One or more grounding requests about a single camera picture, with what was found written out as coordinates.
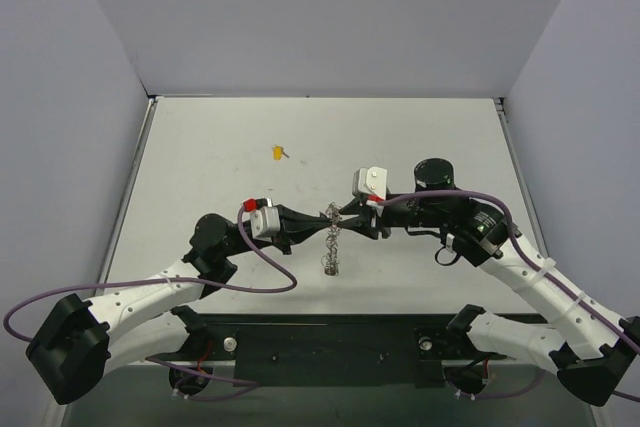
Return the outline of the metal disc keyring holder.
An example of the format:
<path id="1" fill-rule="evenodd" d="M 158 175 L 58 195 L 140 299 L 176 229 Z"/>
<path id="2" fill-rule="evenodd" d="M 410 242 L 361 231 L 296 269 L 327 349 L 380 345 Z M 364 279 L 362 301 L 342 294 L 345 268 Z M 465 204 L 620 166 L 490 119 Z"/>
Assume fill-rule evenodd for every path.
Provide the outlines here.
<path id="1" fill-rule="evenodd" d="M 325 239 L 326 253 L 321 258 L 323 272 L 327 276 L 337 276 L 339 274 L 339 258 L 338 258 L 338 237 L 341 229 L 338 223 L 341 220 L 339 213 L 340 207 L 335 203 L 328 205 L 325 215 L 331 221 Z"/>

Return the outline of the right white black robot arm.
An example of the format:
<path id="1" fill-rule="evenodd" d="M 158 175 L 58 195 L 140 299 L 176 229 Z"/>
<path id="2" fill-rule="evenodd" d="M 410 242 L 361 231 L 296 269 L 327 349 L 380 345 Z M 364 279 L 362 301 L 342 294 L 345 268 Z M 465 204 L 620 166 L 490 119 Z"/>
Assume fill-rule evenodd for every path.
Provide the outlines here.
<path id="1" fill-rule="evenodd" d="M 502 201 L 457 188 L 448 161 L 420 162 L 414 181 L 414 192 L 393 194 L 385 169 L 357 170 L 354 199 L 341 209 L 340 227 L 372 239 L 386 238 L 394 228 L 434 235 L 455 259 L 502 282 L 544 319 L 524 324 L 467 305 L 447 327 L 449 349 L 459 356 L 476 350 L 527 362 L 592 406 L 617 395 L 639 356 L 638 318 L 606 308 L 570 281 L 521 232 Z"/>

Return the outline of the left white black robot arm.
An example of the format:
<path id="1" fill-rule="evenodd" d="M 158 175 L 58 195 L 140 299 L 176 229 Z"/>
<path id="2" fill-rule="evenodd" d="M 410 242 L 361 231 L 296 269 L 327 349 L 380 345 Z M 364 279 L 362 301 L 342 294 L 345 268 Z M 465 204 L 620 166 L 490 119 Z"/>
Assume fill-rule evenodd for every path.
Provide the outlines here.
<path id="1" fill-rule="evenodd" d="M 26 356 L 58 404 L 80 399 L 130 362 L 165 352 L 197 357 L 206 335 L 173 309 L 230 289 L 237 271 L 231 257 L 266 247 L 288 255 L 331 224 L 324 214 L 302 214 L 265 199 L 246 201 L 240 213 L 250 218 L 201 217 L 185 256 L 148 279 L 110 283 L 103 295 L 86 300 L 77 288 L 56 290 L 59 299 L 29 340 Z"/>

